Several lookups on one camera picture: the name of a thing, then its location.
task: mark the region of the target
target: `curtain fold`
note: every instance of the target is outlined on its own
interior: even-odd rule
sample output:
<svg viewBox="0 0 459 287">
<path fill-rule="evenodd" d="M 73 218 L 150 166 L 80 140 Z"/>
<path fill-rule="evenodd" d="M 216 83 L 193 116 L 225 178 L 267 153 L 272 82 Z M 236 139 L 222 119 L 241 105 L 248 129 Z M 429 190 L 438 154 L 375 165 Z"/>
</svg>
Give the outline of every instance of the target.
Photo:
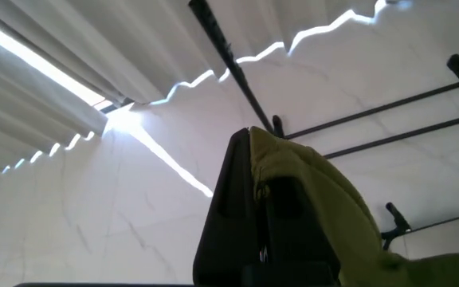
<svg viewBox="0 0 459 287">
<path fill-rule="evenodd" d="M 0 46 L 0 171 L 76 134 L 101 135 L 107 117 Z"/>
<path fill-rule="evenodd" d="M 348 10 L 373 17 L 375 0 L 208 0 L 236 58 Z M 226 67 L 188 0 L 0 0 L 0 20 L 115 103 L 163 100 L 179 82 Z"/>
</svg>

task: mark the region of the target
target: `black plastic holder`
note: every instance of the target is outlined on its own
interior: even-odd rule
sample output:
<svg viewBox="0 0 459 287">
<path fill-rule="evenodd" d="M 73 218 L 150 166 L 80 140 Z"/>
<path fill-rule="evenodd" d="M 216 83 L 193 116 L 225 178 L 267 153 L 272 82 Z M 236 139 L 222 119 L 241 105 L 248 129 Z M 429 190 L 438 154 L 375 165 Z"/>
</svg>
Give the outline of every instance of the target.
<svg viewBox="0 0 459 287">
<path fill-rule="evenodd" d="M 210 38 L 212 43 L 214 44 L 214 46 L 217 49 L 217 51 L 218 51 L 219 55 L 221 56 L 222 60 L 228 66 L 228 69 L 230 70 L 231 74 L 233 75 L 233 78 L 235 79 L 235 81 L 237 82 L 238 86 L 240 87 L 240 89 L 244 93 L 244 96 L 247 98 L 247 100 L 251 104 L 251 107 L 253 108 L 254 112 L 256 113 L 256 115 L 258 116 L 260 121 L 263 123 L 263 126 L 265 127 L 265 129 L 268 132 L 271 132 L 274 135 L 276 135 L 276 136 L 278 136 L 278 137 L 280 137 L 282 139 L 292 140 L 292 139 L 295 139 L 295 138 L 300 137 L 300 136 L 305 136 L 305 135 L 313 133 L 313 132 L 321 131 L 321 130 L 323 130 L 325 128 L 334 127 L 334 126 L 336 126 L 338 124 L 343 124 L 343 123 L 346 123 L 346 122 L 349 122 L 349 121 L 352 121 L 352 120 L 357 120 L 357 119 L 362 118 L 364 116 L 370 116 L 370 115 L 373 115 L 373 114 L 378 113 L 378 112 L 383 112 L 383 111 L 386 111 L 388 109 L 397 108 L 397 107 L 402 106 L 404 104 L 410 104 L 410 103 L 413 103 L 413 102 L 415 102 L 417 100 L 423 100 L 423 99 L 426 99 L 428 97 L 435 96 L 435 95 L 438 95 L 438 94 L 443 93 L 443 92 L 448 92 L 448 91 L 453 90 L 455 88 L 459 88 L 459 82 L 453 83 L 451 85 L 446 85 L 446 86 L 443 86 L 443 87 L 440 87 L 440 88 L 436 88 L 436 89 L 428 91 L 428 92 L 424 92 L 424 93 L 421 93 L 421 94 L 418 94 L 418 95 L 415 95 L 415 96 L 410 96 L 410 97 L 407 97 L 407 98 L 402 99 L 402 100 L 397 100 L 397 101 L 389 103 L 389 104 L 384 104 L 384 105 L 376 107 L 376 108 L 368 109 L 368 110 L 366 110 L 364 112 L 359 112 L 359 113 L 356 113 L 354 115 L 345 116 L 345 117 L 340 118 L 338 120 L 333 120 L 333 121 L 327 122 L 325 124 L 320 124 L 320 125 L 317 125 L 317 126 L 312 127 L 312 128 L 307 128 L 305 130 L 302 130 L 302 131 L 299 131 L 299 132 L 294 132 L 292 134 L 286 135 L 284 133 L 282 120 L 281 120 L 281 118 L 279 116 L 277 116 L 277 115 L 273 116 L 273 118 L 272 118 L 273 124 L 270 124 L 268 117 L 263 112 L 263 109 L 261 108 L 261 106 L 260 106 L 259 102 L 257 101 L 256 97 L 254 96 L 253 92 L 251 91 L 251 88 L 249 87 L 249 84 L 247 83 L 247 80 L 245 79 L 244 72 L 242 72 L 242 69 L 240 68 L 240 66 L 234 61 L 233 53 L 232 53 L 232 51 L 230 49 L 230 44 L 227 43 L 224 35 L 222 34 L 222 31 L 221 31 L 220 27 L 218 26 L 217 21 L 216 21 L 214 15 L 213 15 L 212 11 L 210 10 L 210 7 L 209 7 L 208 3 L 206 2 L 206 0 L 191 0 L 189 2 L 189 7 L 192 9 L 192 11 L 194 12 L 194 15 L 198 19 L 199 23 L 201 24 L 201 26 L 205 30 L 206 34 L 208 35 L 208 37 Z M 453 56 L 451 56 L 451 58 L 447 62 L 447 66 L 449 67 L 449 69 L 451 69 L 451 71 L 453 71 L 456 74 L 456 76 L 459 79 L 459 55 L 458 54 L 454 54 Z M 404 139 L 407 139 L 407 138 L 409 138 L 411 136 L 419 136 L 419 135 L 425 134 L 427 132 L 436 131 L 436 130 L 441 129 L 441 128 L 451 127 L 451 126 L 454 126 L 456 124 L 459 124 L 459 118 L 455 119 L 455 120 L 448 120 L 446 122 L 439 123 L 439 124 L 434 124 L 434 125 L 429 126 L 429 127 L 419 128 L 419 129 L 416 129 L 416 130 L 413 130 L 413 131 L 410 131 L 410 132 L 405 132 L 405 133 L 402 133 L 400 135 L 391 136 L 391 137 L 388 137 L 388 138 L 385 138 L 385 139 L 376 140 L 376 141 L 373 141 L 373 142 L 370 142 L 370 143 L 361 144 L 359 146 L 346 148 L 346 149 L 344 149 L 342 151 L 332 152 L 330 154 L 325 155 L 325 157 L 327 159 L 333 159 L 333 158 L 338 157 L 338 156 L 348 155 L 348 154 L 351 154 L 351 153 L 354 153 L 354 152 L 357 152 L 357 151 L 362 151 L 362 150 L 365 150 L 365 149 L 368 149 L 368 148 L 377 147 L 377 146 L 380 146 L 380 145 L 383 145 L 383 144 L 392 143 L 392 142 L 397 141 L 397 140 L 404 140 Z"/>
</svg>

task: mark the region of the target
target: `white curtain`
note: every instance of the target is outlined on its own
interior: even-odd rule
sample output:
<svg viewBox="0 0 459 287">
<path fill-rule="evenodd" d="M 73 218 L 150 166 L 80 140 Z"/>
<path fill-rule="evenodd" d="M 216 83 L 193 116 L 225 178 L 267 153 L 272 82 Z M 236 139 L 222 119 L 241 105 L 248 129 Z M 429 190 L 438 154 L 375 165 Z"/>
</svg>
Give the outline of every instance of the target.
<svg viewBox="0 0 459 287">
<path fill-rule="evenodd" d="M 0 171 L 37 151 L 101 134 L 107 118 L 0 46 Z"/>
<path fill-rule="evenodd" d="M 0 20 L 115 103 L 166 98 L 208 69 L 226 70 L 188 0 L 0 0 Z M 236 58 L 326 26 L 375 0 L 209 0 Z"/>
</svg>

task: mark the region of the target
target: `white marble wall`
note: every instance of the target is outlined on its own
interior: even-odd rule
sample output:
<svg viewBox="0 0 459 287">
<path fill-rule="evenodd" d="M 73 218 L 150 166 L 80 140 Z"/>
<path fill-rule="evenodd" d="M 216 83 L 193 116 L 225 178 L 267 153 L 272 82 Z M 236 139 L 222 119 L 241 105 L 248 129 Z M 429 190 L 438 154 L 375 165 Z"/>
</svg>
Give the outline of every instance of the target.
<svg viewBox="0 0 459 287">
<path fill-rule="evenodd" d="M 269 117 L 287 133 L 451 84 L 459 2 L 388 6 L 373 26 L 347 22 L 244 65 Z M 135 106 L 143 128 L 213 189 L 229 137 L 260 125 L 233 79 L 179 88 Z M 322 153 L 459 117 L 459 89 L 296 139 Z M 332 162 L 383 230 L 393 201 L 423 226 L 459 216 L 459 125 Z M 210 199 L 125 132 L 81 140 L 0 175 L 0 286 L 22 281 L 191 282 Z"/>
</svg>

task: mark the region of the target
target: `green towel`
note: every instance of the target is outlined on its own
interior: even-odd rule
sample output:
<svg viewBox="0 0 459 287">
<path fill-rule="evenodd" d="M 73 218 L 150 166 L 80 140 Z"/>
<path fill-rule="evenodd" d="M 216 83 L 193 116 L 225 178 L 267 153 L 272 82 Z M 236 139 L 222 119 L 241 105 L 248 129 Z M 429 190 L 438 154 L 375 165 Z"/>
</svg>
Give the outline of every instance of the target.
<svg viewBox="0 0 459 287">
<path fill-rule="evenodd" d="M 274 178 L 299 180 L 350 286 L 459 286 L 459 254 L 409 261 L 382 250 L 382 239 L 359 192 L 323 156 L 252 127 L 251 171 L 255 199 Z"/>
</svg>

